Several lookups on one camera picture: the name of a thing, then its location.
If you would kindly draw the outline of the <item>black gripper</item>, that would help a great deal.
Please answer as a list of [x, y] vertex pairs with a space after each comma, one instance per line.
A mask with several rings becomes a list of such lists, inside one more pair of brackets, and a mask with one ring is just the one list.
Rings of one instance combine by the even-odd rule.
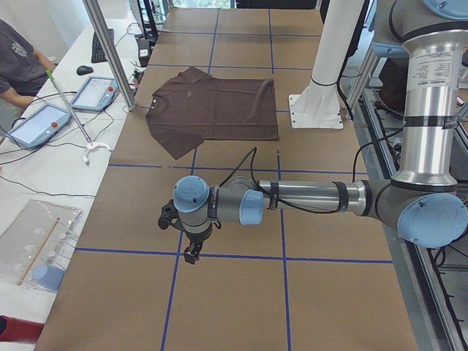
[[199, 260], [199, 255], [203, 247], [203, 242], [212, 234], [212, 229], [206, 229], [201, 233], [186, 233], [189, 239], [189, 246], [184, 250], [186, 263], [195, 264]]

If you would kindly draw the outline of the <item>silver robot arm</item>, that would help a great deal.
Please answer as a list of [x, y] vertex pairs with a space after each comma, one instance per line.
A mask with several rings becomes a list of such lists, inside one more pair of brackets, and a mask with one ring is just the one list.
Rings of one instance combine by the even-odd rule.
[[380, 1], [374, 42], [402, 47], [409, 56], [399, 170], [386, 181], [316, 183], [258, 181], [230, 174], [217, 186], [181, 178], [158, 225], [183, 231], [188, 263], [223, 222], [259, 224], [265, 210], [312, 214], [352, 212], [393, 228], [415, 245], [447, 246], [467, 229], [467, 207], [450, 174], [456, 98], [467, 46], [465, 1]]

